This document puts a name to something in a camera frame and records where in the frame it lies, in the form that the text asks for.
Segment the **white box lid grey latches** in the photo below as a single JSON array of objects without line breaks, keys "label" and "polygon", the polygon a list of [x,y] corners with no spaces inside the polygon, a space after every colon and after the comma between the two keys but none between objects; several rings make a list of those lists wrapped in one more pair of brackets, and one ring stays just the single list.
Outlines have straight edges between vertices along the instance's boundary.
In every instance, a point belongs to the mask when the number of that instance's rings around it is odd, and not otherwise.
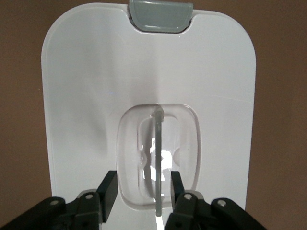
[{"label": "white box lid grey latches", "polygon": [[127,5],[61,15],[42,48],[52,194],[67,202],[118,172],[102,230],[162,230],[170,173],[205,201],[246,206],[256,55],[231,17],[195,10],[179,34],[145,33]]}]

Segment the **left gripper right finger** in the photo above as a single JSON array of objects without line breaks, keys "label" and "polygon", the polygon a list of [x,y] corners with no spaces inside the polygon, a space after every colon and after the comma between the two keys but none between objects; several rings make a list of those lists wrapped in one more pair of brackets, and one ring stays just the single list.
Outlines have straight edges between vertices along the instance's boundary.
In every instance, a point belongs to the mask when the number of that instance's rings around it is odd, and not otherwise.
[{"label": "left gripper right finger", "polygon": [[185,190],[178,171],[171,172],[171,200],[165,230],[266,230],[231,199],[208,204],[197,191]]}]

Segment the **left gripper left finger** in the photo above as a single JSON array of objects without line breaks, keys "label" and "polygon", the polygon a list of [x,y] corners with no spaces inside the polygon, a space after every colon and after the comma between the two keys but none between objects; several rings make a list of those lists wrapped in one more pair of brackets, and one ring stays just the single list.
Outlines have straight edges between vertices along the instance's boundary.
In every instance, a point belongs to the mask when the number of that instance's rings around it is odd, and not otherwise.
[{"label": "left gripper left finger", "polygon": [[83,191],[72,202],[49,197],[0,230],[101,230],[118,194],[117,171],[108,171],[96,190]]}]

